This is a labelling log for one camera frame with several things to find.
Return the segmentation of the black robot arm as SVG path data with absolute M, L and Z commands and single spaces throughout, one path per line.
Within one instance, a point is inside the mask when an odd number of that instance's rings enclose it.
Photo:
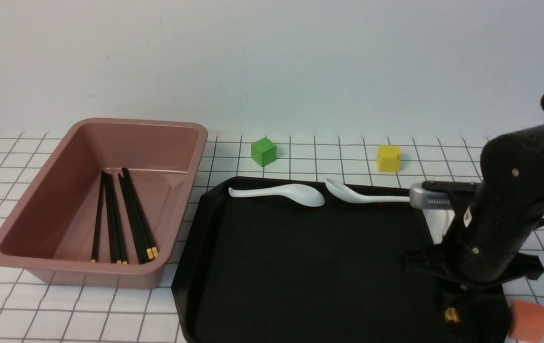
M 405 271 L 467 289 L 537 280 L 544 273 L 537 256 L 520 252 L 544 226 L 544 125 L 488 141 L 480 165 L 480 183 L 422 183 L 423 190 L 448 197 L 454 218 L 441 243 L 402 255 Z

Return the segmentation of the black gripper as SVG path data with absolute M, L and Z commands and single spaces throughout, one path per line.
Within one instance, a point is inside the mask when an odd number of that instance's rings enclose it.
M 446 192 L 453 218 L 441 243 L 406 251 L 407 272 L 422 272 L 469 289 L 488 289 L 520 278 L 537 280 L 544 265 L 520 252 L 544 226 L 544 199 L 525 206 L 499 206 L 474 191 Z

